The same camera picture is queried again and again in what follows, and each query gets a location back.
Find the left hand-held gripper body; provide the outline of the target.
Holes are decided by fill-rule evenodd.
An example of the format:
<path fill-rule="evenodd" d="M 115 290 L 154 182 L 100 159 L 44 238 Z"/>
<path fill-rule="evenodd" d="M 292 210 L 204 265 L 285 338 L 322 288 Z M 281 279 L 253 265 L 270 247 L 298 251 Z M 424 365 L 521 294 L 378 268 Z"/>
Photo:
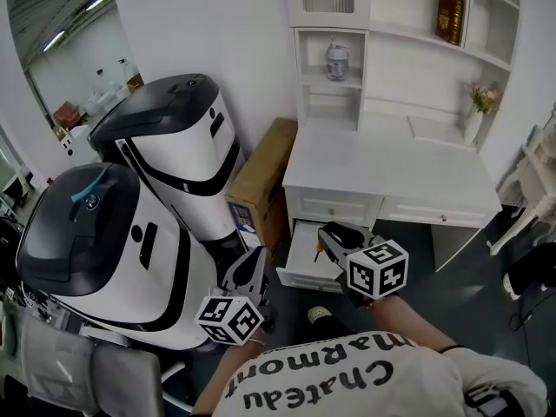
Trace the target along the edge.
<path fill-rule="evenodd" d="M 246 343 L 259 328 L 271 332 L 276 308 L 259 294 L 261 249 L 248 251 L 249 282 L 237 288 L 224 288 L 223 279 L 205 296 L 195 317 L 197 324 L 210 340 L 234 346 Z"/>

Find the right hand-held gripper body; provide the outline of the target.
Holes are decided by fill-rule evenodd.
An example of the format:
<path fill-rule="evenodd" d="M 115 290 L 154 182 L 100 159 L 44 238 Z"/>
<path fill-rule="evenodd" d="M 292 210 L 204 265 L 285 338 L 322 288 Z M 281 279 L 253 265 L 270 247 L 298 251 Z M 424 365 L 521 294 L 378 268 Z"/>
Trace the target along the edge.
<path fill-rule="evenodd" d="M 361 245 L 338 251 L 336 278 L 356 308 L 397 295 L 407 284 L 409 253 L 396 241 L 370 234 Z"/>

